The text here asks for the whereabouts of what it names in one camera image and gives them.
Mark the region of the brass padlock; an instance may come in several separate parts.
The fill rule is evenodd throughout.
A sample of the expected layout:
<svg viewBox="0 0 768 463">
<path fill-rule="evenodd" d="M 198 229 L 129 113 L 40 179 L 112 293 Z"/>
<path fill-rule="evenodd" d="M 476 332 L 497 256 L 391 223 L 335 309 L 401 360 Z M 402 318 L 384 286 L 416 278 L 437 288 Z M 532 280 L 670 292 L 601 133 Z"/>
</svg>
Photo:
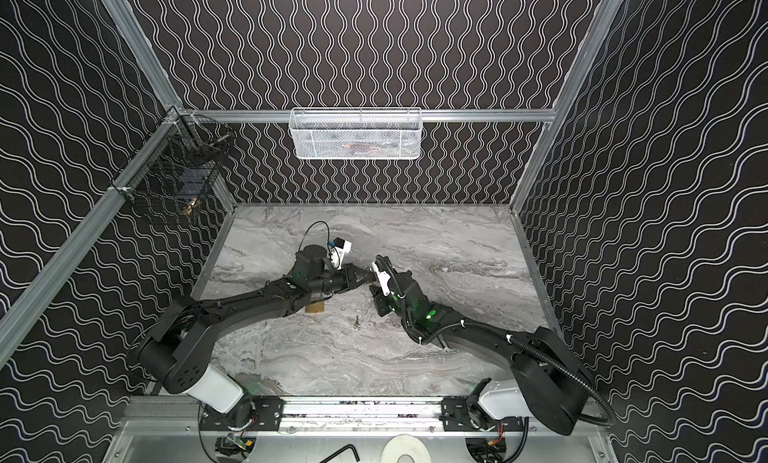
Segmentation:
<svg viewBox="0 0 768 463">
<path fill-rule="evenodd" d="M 323 313 L 324 311 L 325 311 L 324 301 L 313 302 L 305 307 L 305 312 L 307 314 L 318 314 L 318 313 Z"/>
</svg>

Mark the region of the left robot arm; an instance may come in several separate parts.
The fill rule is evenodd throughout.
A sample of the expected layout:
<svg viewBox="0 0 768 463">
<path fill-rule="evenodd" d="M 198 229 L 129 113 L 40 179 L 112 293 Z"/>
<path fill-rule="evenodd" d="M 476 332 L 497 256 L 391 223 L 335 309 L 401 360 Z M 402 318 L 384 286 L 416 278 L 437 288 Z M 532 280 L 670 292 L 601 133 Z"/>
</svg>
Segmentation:
<svg viewBox="0 0 768 463">
<path fill-rule="evenodd" d="M 290 316 L 325 297 L 377 281 L 353 263 L 333 265 L 327 249 L 299 250 L 286 275 L 263 287 L 222 299 L 183 296 L 171 302 L 134 351 L 135 358 L 170 394 L 185 394 L 236 427 L 252 418 L 250 393 L 212 365 L 216 343 L 249 325 Z"/>
</svg>

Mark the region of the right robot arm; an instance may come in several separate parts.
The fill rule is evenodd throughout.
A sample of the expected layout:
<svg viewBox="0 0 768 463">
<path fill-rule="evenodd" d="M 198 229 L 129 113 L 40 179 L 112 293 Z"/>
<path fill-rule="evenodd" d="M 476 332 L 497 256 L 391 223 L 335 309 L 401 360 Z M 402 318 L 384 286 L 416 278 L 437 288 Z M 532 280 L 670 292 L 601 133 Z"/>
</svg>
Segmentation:
<svg viewBox="0 0 768 463">
<path fill-rule="evenodd" d="M 507 369 L 532 417 L 564 436 L 578 422 L 609 428 L 617 413 L 596 388 L 594 377 L 553 330 L 513 331 L 472 319 L 430 300 L 410 271 L 389 258 L 372 263 L 377 312 L 397 315 L 413 342 L 458 350 Z"/>
</svg>

